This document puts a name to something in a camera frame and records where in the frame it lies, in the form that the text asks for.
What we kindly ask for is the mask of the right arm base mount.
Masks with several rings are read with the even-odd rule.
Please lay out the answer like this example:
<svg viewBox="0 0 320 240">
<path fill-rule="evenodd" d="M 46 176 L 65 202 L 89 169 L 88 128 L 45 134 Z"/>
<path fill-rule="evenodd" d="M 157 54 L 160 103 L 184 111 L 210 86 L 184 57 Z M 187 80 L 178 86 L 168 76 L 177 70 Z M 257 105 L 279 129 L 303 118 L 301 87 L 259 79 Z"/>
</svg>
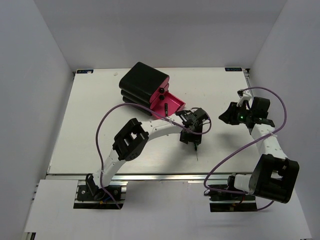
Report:
<svg viewBox="0 0 320 240">
<path fill-rule="evenodd" d="M 212 213 L 257 212 L 256 197 L 245 194 L 235 194 L 206 189 L 203 192 L 209 197 L 209 207 Z"/>
</svg>

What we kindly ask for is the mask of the small green precision screwdriver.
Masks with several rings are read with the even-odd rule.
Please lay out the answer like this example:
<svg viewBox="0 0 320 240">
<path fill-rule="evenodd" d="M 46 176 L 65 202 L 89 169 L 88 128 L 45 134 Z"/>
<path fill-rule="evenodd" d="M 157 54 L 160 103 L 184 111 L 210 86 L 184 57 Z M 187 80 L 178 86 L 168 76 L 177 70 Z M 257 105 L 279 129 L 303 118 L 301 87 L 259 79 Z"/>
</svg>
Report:
<svg viewBox="0 0 320 240">
<path fill-rule="evenodd" d="M 167 103 L 164 104 L 164 113 L 165 113 L 165 116 L 167 117 L 168 116 L 168 104 Z"/>
</svg>

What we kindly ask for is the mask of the pink drawer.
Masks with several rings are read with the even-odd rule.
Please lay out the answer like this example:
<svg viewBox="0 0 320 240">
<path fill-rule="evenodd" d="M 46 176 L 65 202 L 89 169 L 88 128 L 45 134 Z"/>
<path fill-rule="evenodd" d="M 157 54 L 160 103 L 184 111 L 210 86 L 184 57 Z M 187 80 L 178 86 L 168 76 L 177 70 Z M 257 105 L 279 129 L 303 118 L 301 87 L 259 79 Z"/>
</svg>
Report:
<svg viewBox="0 0 320 240">
<path fill-rule="evenodd" d="M 169 93 L 168 89 L 160 88 L 155 96 L 154 102 L 157 103 L 159 101 L 163 101 L 166 97 L 166 94 Z"/>
<path fill-rule="evenodd" d="M 157 93 L 159 93 L 159 94 L 164 94 L 167 90 L 168 90 L 168 88 L 169 88 L 169 80 L 170 80 L 170 78 L 169 77 L 167 77 L 160 85 L 159 85 L 159 87 L 157 88 Z"/>
<path fill-rule="evenodd" d="M 166 94 L 164 100 L 158 102 L 153 101 L 150 109 L 153 112 L 165 117 L 165 103 L 168 104 L 168 117 L 175 114 L 176 112 L 181 111 L 186 105 L 183 100 L 177 98 L 175 95 L 169 92 Z"/>
</svg>

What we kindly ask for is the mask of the white foreground board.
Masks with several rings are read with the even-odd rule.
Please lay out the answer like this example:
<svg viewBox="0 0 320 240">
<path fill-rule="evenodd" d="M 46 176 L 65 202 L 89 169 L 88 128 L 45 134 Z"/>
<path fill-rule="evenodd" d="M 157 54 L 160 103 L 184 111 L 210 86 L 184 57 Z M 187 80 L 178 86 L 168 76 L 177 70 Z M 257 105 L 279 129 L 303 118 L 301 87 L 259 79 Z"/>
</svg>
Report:
<svg viewBox="0 0 320 240">
<path fill-rule="evenodd" d="M 40 181 L 25 231 L 37 240 L 301 240 L 296 195 L 259 212 L 211 212 L 201 183 L 132 181 L 120 210 L 75 209 L 75 180 Z"/>
</svg>

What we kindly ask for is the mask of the blue label sticker left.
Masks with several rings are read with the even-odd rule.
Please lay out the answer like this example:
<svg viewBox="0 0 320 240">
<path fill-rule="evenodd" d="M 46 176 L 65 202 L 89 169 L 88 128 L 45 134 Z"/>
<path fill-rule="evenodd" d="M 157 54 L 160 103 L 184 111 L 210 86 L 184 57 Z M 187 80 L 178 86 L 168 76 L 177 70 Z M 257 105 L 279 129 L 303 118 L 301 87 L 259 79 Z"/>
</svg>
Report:
<svg viewBox="0 0 320 240">
<path fill-rule="evenodd" d="M 76 74 L 92 74 L 93 72 L 93 69 L 78 69 Z"/>
</svg>

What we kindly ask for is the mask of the blue label sticker right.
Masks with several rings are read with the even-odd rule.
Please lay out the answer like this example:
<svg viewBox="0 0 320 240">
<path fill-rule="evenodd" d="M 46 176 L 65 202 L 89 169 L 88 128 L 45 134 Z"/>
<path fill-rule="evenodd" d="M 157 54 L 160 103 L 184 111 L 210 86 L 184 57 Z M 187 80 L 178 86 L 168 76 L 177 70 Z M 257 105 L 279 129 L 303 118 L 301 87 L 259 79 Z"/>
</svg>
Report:
<svg viewBox="0 0 320 240">
<path fill-rule="evenodd" d="M 224 70 L 226 72 L 242 72 L 243 71 L 241 67 L 225 67 Z"/>
</svg>

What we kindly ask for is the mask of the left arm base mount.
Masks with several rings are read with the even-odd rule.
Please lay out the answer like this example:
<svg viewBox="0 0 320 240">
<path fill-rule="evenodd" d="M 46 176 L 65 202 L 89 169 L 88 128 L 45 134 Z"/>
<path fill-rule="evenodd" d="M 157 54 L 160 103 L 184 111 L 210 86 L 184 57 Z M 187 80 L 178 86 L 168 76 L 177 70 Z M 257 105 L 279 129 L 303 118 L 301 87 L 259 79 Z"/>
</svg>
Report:
<svg viewBox="0 0 320 240">
<path fill-rule="evenodd" d="M 87 174 L 84 184 L 78 184 L 74 199 L 74 209 L 120 210 L 125 202 L 126 187 L 123 185 L 109 185 L 105 187 L 109 192 L 99 188 L 92 174 Z"/>
</svg>

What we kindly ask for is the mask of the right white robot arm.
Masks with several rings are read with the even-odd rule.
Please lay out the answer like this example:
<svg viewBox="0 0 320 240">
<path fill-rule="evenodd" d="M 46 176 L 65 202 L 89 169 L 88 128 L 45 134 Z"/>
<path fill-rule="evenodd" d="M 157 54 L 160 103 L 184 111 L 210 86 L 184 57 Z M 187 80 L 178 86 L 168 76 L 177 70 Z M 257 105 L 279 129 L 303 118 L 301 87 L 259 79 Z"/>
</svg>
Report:
<svg viewBox="0 0 320 240">
<path fill-rule="evenodd" d="M 228 177 L 226 195 L 236 200 L 246 193 L 286 204 L 291 199 L 300 166 L 288 158 L 274 135 L 275 124 L 268 119 L 270 100 L 254 97 L 251 107 L 247 107 L 248 102 L 248 97 L 231 102 L 219 116 L 229 125 L 244 124 L 260 155 L 251 174 L 233 173 Z"/>
</svg>

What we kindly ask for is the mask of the pink bottom drawer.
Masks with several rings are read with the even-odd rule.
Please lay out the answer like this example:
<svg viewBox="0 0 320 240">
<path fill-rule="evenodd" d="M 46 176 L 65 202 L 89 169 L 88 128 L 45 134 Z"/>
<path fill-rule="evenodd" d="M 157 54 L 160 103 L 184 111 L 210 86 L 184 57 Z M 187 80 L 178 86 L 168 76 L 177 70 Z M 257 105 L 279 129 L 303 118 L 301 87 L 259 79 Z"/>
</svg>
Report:
<svg viewBox="0 0 320 240">
<path fill-rule="evenodd" d="M 177 98 L 175 95 L 169 92 L 166 94 L 164 100 L 158 102 L 153 101 L 150 109 L 153 112 L 165 117 L 165 103 L 168 104 L 168 117 L 175 114 L 176 112 L 181 111 L 186 105 L 183 100 Z"/>
</svg>

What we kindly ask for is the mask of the blue label sticker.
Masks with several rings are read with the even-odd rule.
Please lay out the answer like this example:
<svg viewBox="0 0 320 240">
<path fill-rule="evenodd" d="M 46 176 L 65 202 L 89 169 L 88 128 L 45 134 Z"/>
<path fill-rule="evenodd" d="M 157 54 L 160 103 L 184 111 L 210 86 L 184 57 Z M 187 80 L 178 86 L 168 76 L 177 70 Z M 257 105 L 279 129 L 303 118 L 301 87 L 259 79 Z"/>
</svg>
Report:
<svg viewBox="0 0 320 240">
<path fill-rule="evenodd" d="M 93 72 L 93 69 L 78 69 L 76 74 L 92 74 Z"/>
<path fill-rule="evenodd" d="M 243 71 L 241 67 L 225 67 L 224 70 L 226 72 L 242 72 Z"/>
</svg>

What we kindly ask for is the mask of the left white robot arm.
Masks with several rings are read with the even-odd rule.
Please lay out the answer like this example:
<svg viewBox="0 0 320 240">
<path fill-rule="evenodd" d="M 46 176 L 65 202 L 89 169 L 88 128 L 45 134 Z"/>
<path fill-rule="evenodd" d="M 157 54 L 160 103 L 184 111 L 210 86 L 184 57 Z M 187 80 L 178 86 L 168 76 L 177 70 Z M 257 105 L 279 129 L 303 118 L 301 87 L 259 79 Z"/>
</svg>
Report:
<svg viewBox="0 0 320 240">
<path fill-rule="evenodd" d="M 114 136 L 111 151 L 107 158 L 103 158 L 99 146 L 99 133 L 110 113 L 108 111 L 105 114 L 95 133 L 101 167 L 96 173 L 89 174 L 85 180 L 88 193 L 96 200 L 105 196 L 105 189 L 110 185 L 114 175 L 126 162 L 136 159 L 148 142 L 163 136 L 180 134 L 180 140 L 187 144 L 190 140 L 184 139 L 185 135 L 201 136 L 208 133 L 208 131 L 202 132 L 199 128 L 205 121 L 211 120 L 202 108 L 197 108 L 195 111 L 178 111 L 170 117 L 160 116 L 159 119 L 152 121 L 138 121 L 137 118 L 132 118 Z"/>
</svg>

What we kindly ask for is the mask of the pink top drawer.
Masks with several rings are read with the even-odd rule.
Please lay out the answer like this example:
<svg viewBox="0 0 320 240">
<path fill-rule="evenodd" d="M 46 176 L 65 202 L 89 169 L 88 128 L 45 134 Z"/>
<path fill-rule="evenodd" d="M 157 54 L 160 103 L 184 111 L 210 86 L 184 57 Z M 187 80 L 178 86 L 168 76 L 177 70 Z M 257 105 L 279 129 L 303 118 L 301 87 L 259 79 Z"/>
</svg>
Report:
<svg viewBox="0 0 320 240">
<path fill-rule="evenodd" d="M 168 90 L 168 88 L 169 88 L 169 80 L 170 80 L 170 78 L 169 77 L 167 77 L 160 85 L 159 85 L 159 87 L 157 88 L 157 93 L 159 93 L 159 94 L 164 94 L 167 90 Z"/>
</svg>

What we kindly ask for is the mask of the black drawer cabinet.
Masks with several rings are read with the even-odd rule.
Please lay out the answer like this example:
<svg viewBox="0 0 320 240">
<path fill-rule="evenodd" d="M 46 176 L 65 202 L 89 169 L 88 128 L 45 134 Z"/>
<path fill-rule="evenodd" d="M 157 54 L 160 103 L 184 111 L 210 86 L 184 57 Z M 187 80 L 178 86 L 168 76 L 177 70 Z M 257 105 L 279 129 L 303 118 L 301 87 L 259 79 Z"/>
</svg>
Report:
<svg viewBox="0 0 320 240">
<path fill-rule="evenodd" d="M 158 87 L 167 77 L 170 76 L 142 62 L 137 62 L 119 82 L 122 100 L 125 103 L 139 104 L 150 109 Z"/>
</svg>

